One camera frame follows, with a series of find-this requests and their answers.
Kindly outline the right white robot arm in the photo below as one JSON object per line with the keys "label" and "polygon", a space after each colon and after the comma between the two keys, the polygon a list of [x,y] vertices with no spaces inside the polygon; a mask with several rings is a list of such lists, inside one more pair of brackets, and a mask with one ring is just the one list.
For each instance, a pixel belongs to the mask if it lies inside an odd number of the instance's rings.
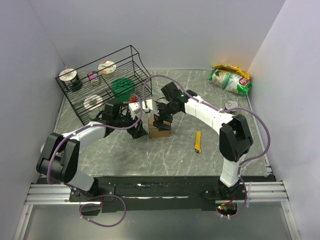
{"label": "right white robot arm", "polygon": [[157,112],[154,113],[153,126],[159,131],[169,131],[173,115],[182,112],[202,121],[219,135],[219,151],[223,156],[221,184],[218,193],[223,199],[230,199],[236,194],[235,185],[240,177],[240,163],[253,145],[253,138],[247,119],[241,115],[223,113],[208,106],[200,96],[191,90],[182,92],[174,82],[161,88],[168,103],[156,102]]}

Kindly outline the brown cardboard express box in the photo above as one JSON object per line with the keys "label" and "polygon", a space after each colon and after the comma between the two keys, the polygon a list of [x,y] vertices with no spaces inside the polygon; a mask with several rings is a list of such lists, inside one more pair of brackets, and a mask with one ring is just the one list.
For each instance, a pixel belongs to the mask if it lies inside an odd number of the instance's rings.
{"label": "brown cardboard express box", "polygon": [[159,130],[154,126],[154,118],[148,119],[148,137],[149,138],[168,138],[171,136],[171,130]]}

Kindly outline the yellow utility knife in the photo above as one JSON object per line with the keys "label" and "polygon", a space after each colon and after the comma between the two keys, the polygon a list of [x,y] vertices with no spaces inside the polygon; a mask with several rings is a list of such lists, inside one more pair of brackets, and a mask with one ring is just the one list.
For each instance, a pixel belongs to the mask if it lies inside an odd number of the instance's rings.
{"label": "yellow utility knife", "polygon": [[194,150],[196,153],[201,153],[201,137],[202,137],[202,132],[199,130],[196,132],[196,137],[195,137],[195,145],[194,145]]}

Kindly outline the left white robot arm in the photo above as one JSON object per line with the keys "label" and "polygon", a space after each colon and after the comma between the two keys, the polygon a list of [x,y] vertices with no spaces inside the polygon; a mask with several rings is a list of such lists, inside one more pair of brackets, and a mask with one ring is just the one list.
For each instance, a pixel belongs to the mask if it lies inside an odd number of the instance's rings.
{"label": "left white robot arm", "polygon": [[125,130],[132,138],[147,135],[141,120],[146,105],[138,102],[107,102],[88,124],[69,133],[51,133],[40,153],[36,171],[46,176],[47,183],[65,184],[87,200],[99,195],[99,181],[80,170],[80,151],[94,142],[106,138],[115,130]]}

